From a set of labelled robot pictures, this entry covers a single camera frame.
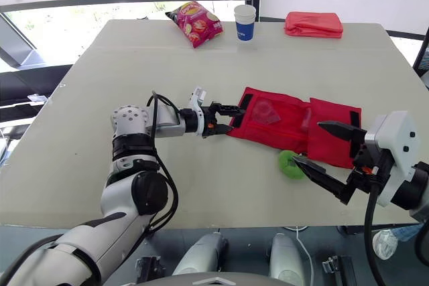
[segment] bag of chips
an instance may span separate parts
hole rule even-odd
[[[221,21],[196,1],[167,12],[166,16],[176,23],[194,48],[222,33]]]

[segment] red fabric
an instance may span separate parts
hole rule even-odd
[[[309,103],[286,94],[263,92],[247,87],[240,104],[246,94],[252,94],[253,98],[243,122],[228,135],[296,153],[307,150],[308,129],[301,127],[306,108],[310,107]]]
[[[310,159],[337,167],[352,168],[351,144],[340,140],[317,125],[321,121],[351,124],[351,111],[361,109],[311,98],[310,103],[286,94],[264,92],[247,87],[240,106],[251,95],[239,127],[229,136],[259,142],[277,149],[307,153]]]
[[[290,36],[341,38],[343,35],[343,25],[335,13],[291,11],[284,29]]]
[[[353,168],[350,143],[331,135],[317,125],[321,121],[339,121],[351,124],[350,112],[355,111],[361,119],[361,109],[310,98],[312,116],[308,130],[307,156],[337,167]]]

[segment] green ball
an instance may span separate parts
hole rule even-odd
[[[297,155],[297,153],[290,150],[284,150],[279,154],[280,170],[294,180],[302,179],[304,177],[304,172],[296,166],[295,161],[292,159],[292,157]]]

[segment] table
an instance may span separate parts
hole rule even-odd
[[[429,161],[429,93],[377,24],[346,23],[340,40],[293,38],[282,23],[256,23],[237,40],[234,23],[192,49],[171,21],[110,21],[73,65],[0,173],[0,223],[68,228],[99,218],[111,161],[110,114],[144,106],[156,90],[184,106],[196,85],[206,103],[237,104],[246,86],[363,108],[409,110]],[[179,191],[170,228],[362,224],[367,195],[348,206],[310,180],[277,167],[278,150],[228,136],[157,139]],[[326,167],[344,180],[348,170]],[[413,222],[394,205],[374,223]]]

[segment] red pouch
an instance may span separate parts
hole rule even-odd
[[[296,153],[307,150],[310,103],[247,87],[239,106],[246,113],[231,121],[228,135]]]
[[[356,127],[361,126],[361,109],[310,98],[311,118],[308,130],[308,150],[310,159],[323,161],[337,167],[353,168],[352,154],[357,152],[350,142],[331,135],[317,125],[321,121],[340,121]]]

